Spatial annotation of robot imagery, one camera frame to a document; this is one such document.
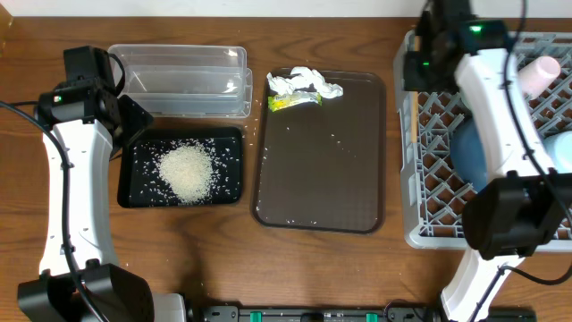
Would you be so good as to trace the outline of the dark blue plate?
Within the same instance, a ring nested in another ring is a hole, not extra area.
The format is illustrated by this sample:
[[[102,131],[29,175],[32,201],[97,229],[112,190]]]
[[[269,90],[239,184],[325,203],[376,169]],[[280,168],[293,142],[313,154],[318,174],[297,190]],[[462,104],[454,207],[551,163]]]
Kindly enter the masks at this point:
[[[475,121],[469,119],[453,133],[450,159],[463,182],[471,183],[476,192],[487,184],[487,166]]]

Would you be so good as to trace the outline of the pink cup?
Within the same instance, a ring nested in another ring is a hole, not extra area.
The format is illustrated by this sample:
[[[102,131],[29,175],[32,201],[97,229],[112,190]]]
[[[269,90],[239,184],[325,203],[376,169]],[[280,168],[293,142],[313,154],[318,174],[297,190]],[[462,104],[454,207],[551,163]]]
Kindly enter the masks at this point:
[[[540,56],[518,72],[525,97],[538,98],[560,75],[559,62],[551,56]]]

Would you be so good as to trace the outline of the white tissue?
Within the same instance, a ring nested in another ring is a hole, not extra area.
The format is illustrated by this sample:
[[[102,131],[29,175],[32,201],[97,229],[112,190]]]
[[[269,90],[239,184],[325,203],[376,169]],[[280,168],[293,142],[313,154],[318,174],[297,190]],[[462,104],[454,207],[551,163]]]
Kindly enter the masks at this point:
[[[270,90],[278,95],[291,95],[297,90],[314,88],[322,98],[336,98],[343,95],[343,87],[328,83],[325,77],[316,69],[296,66],[290,71],[289,78],[266,75]]]

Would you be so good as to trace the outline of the green snack wrapper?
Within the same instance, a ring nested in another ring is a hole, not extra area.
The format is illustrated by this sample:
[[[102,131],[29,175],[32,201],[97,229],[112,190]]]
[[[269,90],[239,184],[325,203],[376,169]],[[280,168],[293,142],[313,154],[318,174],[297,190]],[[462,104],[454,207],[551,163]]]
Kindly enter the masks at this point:
[[[292,94],[275,95],[268,98],[268,108],[272,112],[305,103],[321,105],[322,96],[316,92],[294,92]]]

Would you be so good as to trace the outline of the wooden chopstick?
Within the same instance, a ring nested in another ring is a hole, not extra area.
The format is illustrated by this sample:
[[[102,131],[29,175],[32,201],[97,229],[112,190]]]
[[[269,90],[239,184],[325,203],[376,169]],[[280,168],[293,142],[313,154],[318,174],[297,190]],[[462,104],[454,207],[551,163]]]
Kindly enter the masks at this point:
[[[411,142],[417,142],[418,134],[418,93],[411,93]]]

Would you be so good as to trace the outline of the light blue bowl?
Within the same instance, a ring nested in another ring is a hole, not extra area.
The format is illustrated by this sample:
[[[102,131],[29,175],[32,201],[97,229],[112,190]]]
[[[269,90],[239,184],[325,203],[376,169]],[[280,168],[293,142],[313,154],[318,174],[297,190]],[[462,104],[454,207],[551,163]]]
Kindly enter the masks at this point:
[[[560,174],[572,172],[572,132],[564,131],[543,140],[544,148]]]

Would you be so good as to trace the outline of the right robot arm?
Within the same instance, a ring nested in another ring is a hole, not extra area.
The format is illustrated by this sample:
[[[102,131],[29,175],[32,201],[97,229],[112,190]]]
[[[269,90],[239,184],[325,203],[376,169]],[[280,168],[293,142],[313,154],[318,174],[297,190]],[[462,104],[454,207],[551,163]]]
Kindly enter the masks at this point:
[[[486,162],[486,184],[464,207],[467,249],[441,291],[443,321],[482,321],[520,264],[570,219],[571,177],[559,173],[534,127],[513,55],[517,35],[482,20],[467,1],[429,1],[404,54],[407,91],[459,93]]]

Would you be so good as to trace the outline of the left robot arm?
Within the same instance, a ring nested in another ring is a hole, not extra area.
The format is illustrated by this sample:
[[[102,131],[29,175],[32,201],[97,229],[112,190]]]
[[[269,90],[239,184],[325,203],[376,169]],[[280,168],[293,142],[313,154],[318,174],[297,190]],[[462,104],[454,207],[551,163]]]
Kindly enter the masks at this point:
[[[153,122],[114,79],[114,54],[63,52],[66,80],[39,96],[30,121],[43,133],[49,210],[39,277],[18,286],[31,321],[152,321],[148,283],[120,267],[109,220],[111,158]]]

